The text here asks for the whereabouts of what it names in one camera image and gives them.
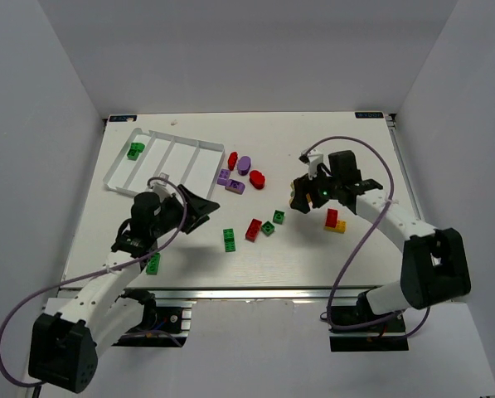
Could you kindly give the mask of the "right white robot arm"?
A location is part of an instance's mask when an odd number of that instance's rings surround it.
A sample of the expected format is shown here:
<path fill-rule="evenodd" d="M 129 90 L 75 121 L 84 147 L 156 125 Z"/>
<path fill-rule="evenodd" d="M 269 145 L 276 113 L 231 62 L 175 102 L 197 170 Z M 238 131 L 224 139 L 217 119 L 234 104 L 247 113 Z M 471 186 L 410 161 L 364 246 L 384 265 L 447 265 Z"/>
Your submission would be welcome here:
<path fill-rule="evenodd" d="M 402 255 L 400 278 L 359 294 L 356 324 L 333 325 L 338 331 L 376 326 L 408 308 L 425 309 L 463 297 L 472 284 L 463 238 L 454 228 L 439 229 L 397 204 L 374 179 L 365 179 L 355 154 L 340 151 L 324 157 L 302 153 L 308 172 L 293 182 L 290 206 L 303 214 L 338 201 L 369 221 Z"/>

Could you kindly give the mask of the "green small cube lego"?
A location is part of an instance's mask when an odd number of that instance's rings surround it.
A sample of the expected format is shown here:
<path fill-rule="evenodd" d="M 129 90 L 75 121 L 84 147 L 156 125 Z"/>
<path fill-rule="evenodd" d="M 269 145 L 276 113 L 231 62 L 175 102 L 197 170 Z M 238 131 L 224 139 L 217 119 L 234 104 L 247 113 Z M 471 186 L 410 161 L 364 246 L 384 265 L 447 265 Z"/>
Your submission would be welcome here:
<path fill-rule="evenodd" d="M 136 161 L 138 159 L 138 156 L 139 156 L 139 151 L 136 149 L 130 149 L 127 153 L 127 158 L 129 160 Z"/>

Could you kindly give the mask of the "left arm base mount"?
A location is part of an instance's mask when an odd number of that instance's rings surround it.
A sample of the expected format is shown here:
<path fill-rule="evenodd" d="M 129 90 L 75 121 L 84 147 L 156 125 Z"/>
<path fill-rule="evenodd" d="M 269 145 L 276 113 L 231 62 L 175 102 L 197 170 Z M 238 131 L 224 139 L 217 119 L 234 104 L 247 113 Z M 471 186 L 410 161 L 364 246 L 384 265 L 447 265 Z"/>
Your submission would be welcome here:
<path fill-rule="evenodd" d="M 142 308 L 141 322 L 131 327 L 114 347 L 176 347 L 187 341 L 192 319 L 188 303 L 159 299 L 147 290 L 130 289 L 121 295 Z"/>

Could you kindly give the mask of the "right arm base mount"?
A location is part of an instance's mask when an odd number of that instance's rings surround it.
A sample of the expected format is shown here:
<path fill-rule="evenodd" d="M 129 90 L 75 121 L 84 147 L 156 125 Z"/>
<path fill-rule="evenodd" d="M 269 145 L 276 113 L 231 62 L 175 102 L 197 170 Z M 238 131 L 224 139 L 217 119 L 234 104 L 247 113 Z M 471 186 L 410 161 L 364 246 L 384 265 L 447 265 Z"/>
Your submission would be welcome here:
<path fill-rule="evenodd" d="M 333 305 L 329 327 L 331 352 L 407 352 L 408 337 L 400 311 L 376 315 L 366 301 L 369 291 L 359 293 L 353 305 Z"/>

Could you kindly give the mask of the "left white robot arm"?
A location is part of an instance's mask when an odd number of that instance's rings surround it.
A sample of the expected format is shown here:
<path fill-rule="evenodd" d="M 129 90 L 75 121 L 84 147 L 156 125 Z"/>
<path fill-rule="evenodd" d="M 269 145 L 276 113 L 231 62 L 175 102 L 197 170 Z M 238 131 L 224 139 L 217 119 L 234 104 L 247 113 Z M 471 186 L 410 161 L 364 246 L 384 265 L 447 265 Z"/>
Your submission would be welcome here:
<path fill-rule="evenodd" d="M 161 250 L 160 237 L 189 234 L 220 207 L 183 185 L 174 193 L 166 185 L 155 177 L 134 197 L 130 217 L 119 227 L 101 271 L 58 312 L 43 313 L 34 322 L 29 376 L 81 393 L 109 347 L 127 333 L 144 335 L 152 328 L 153 295 L 129 289 L 129 284 Z"/>

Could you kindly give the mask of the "red yellow lego stack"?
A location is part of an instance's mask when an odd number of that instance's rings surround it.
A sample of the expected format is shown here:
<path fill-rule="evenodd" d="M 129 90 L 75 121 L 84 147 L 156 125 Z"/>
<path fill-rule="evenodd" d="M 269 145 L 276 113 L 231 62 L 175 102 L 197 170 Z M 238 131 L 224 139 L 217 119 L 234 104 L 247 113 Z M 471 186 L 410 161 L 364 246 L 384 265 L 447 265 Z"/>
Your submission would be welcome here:
<path fill-rule="evenodd" d="M 347 223 L 340 218 L 338 210 L 328 208 L 324 229 L 344 234 L 347 229 Z"/>

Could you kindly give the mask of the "green square lego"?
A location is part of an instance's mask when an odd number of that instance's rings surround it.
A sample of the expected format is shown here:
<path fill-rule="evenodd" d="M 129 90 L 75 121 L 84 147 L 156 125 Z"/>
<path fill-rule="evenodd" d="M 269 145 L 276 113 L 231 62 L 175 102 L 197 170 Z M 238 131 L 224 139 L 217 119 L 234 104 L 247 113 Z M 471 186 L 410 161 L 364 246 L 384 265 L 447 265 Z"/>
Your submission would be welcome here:
<path fill-rule="evenodd" d="M 145 149 L 145 145 L 143 143 L 133 142 L 131 143 L 130 148 L 134 151 L 141 153 Z"/>

